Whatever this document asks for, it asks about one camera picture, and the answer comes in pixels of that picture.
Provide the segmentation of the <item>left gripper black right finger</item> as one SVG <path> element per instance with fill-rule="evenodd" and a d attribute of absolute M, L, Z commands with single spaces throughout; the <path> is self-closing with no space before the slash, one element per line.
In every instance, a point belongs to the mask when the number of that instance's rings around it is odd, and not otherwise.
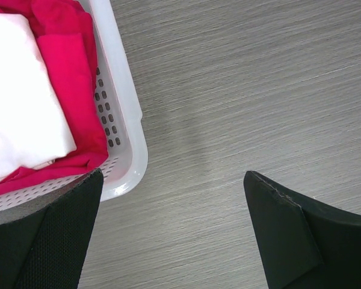
<path fill-rule="evenodd" d="M 255 171 L 244 191 L 269 288 L 361 288 L 361 215 Z"/>

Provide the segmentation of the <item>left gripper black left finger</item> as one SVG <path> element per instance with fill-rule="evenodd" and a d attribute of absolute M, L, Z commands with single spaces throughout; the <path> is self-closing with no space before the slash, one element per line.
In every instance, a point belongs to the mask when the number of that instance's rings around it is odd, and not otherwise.
<path fill-rule="evenodd" d="M 0 288 L 77 288 L 102 189 L 96 169 L 0 211 Z"/>

